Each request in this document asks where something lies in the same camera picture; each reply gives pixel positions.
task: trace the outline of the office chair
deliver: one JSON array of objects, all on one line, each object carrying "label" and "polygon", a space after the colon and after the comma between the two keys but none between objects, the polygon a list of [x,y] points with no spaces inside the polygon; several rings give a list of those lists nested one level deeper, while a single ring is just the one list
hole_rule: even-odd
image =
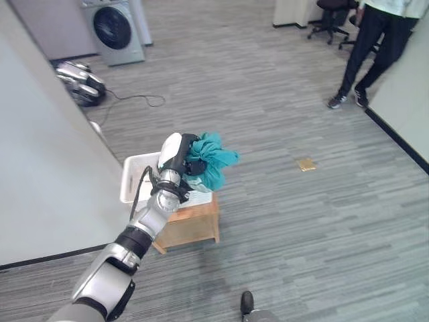
[{"label": "office chair", "polygon": [[349,10],[356,9],[358,3],[354,0],[318,0],[317,6],[324,10],[322,23],[314,26],[307,39],[311,39],[313,34],[328,32],[329,40],[327,43],[331,45],[334,33],[338,32],[346,35],[344,38],[345,41],[349,40],[350,34],[338,26],[345,23]]},{"label": "office chair", "polygon": [[[359,28],[359,26],[356,24],[356,15],[352,15],[350,18],[349,18],[349,21],[350,21],[350,23],[352,24],[352,25],[355,25],[356,27],[358,27]],[[349,41],[348,39],[344,39],[339,45],[338,45],[338,49],[339,50],[342,50],[343,49],[343,45],[354,45],[354,44],[356,44],[356,40],[351,40],[351,41]],[[378,43],[376,43],[372,48],[371,48],[371,51],[373,52],[373,53],[378,53],[378,48],[380,47],[380,44],[378,44]]]}]

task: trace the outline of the black pants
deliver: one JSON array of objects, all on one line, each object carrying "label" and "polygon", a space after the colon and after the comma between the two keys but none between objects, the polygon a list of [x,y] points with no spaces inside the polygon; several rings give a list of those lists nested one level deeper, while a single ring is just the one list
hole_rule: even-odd
[{"label": "black pants", "polygon": [[402,55],[411,35],[411,30],[417,21],[418,19],[415,18],[392,15],[366,5],[356,44],[347,62],[339,95],[346,96],[349,93],[363,61],[381,34],[384,33],[383,42],[373,66],[356,85],[360,90],[370,87]]}]

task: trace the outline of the gray washing machine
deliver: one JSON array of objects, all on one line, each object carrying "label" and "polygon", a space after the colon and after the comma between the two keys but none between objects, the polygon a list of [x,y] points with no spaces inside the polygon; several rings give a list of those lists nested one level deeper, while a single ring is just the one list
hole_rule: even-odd
[{"label": "gray washing machine", "polygon": [[128,1],[83,0],[82,10],[106,64],[112,66],[145,60]]}]

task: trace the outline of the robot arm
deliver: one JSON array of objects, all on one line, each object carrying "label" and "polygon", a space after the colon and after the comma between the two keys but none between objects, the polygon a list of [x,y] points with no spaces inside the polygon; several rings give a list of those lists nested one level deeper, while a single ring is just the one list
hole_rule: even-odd
[{"label": "robot arm", "polygon": [[193,134],[175,133],[164,143],[160,156],[161,177],[146,208],[136,214],[117,239],[108,244],[80,277],[72,302],[57,311],[48,322],[102,322],[117,319],[133,294],[132,276],[139,268],[158,233],[180,202],[186,200],[181,178],[189,168],[204,171],[205,165],[187,164],[185,157]]}]

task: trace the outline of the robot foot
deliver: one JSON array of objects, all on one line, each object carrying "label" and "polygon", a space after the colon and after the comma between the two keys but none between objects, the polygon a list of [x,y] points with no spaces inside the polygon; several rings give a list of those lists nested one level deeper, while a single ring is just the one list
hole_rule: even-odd
[{"label": "robot foot", "polygon": [[253,295],[250,291],[246,290],[241,295],[241,314],[246,315],[250,314],[255,309],[255,305],[253,303]]}]

